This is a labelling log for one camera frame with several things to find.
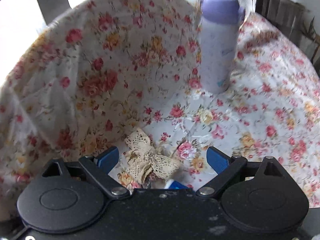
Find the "beige lace cloth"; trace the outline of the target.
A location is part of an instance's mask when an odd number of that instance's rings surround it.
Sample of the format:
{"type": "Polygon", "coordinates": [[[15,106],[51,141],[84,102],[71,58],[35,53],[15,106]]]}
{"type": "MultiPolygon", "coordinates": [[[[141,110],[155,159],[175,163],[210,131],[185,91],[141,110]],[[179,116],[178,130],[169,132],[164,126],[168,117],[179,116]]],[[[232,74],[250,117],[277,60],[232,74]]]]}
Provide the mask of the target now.
{"type": "Polygon", "coordinates": [[[162,154],[162,148],[155,148],[144,131],[137,128],[125,139],[129,150],[125,154],[127,173],[139,184],[154,173],[158,178],[168,180],[180,167],[180,162],[162,154]]]}

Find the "small white tissue pack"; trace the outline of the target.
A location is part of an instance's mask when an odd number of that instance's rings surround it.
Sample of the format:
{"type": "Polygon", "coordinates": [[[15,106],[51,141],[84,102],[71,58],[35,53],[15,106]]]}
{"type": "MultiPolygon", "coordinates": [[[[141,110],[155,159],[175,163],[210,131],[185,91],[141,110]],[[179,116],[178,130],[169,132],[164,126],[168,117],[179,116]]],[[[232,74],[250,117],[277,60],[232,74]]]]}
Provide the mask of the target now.
{"type": "Polygon", "coordinates": [[[189,189],[189,187],[179,183],[178,181],[175,181],[173,179],[169,179],[165,186],[164,189],[170,189],[170,190],[182,190],[182,189],[189,189]]]}

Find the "floral tablecloth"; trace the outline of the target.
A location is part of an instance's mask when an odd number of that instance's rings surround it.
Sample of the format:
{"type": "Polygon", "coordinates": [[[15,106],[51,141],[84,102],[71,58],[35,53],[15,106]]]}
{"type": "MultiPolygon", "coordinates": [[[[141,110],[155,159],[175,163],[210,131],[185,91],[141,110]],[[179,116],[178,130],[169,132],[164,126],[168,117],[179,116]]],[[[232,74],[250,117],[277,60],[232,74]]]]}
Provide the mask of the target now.
{"type": "Polygon", "coordinates": [[[76,161],[141,128],[180,162],[176,179],[212,179],[206,150],[274,156],[319,207],[319,77],[276,27],[239,30],[231,84],[202,87],[199,10],[186,0],[87,0],[51,24],[1,84],[1,220],[50,159],[76,161]]]}

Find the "purple white water bottle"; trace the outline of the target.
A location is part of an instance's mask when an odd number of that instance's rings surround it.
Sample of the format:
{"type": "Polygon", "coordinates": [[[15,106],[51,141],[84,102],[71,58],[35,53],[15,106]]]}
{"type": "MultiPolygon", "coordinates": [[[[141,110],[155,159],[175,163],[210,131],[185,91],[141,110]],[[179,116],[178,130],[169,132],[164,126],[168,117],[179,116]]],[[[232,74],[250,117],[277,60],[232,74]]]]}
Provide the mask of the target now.
{"type": "Polygon", "coordinates": [[[211,94],[219,94],[229,87],[245,11],[238,0],[202,0],[201,12],[201,86],[211,94]]]}

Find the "white potted plant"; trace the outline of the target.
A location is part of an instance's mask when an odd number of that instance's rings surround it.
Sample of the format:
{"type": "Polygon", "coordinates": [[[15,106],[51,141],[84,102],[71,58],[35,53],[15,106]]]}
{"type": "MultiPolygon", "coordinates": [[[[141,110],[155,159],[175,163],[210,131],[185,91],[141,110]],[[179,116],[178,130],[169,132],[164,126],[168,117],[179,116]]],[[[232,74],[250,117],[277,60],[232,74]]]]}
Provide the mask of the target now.
{"type": "Polygon", "coordinates": [[[316,55],[319,51],[319,35],[317,34],[314,26],[315,18],[311,20],[308,27],[302,23],[300,30],[302,36],[300,39],[300,50],[307,56],[311,63],[314,63],[316,55]]]}

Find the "round grey side table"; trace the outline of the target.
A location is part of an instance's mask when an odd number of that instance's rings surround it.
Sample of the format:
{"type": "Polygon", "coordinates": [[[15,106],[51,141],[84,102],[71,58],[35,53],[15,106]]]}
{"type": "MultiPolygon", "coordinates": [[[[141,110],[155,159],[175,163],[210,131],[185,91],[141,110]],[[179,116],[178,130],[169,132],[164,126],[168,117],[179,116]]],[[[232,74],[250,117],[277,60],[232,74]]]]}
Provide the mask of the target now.
{"type": "Polygon", "coordinates": [[[297,46],[302,38],[304,11],[302,0],[257,0],[255,9],[297,46]]]}

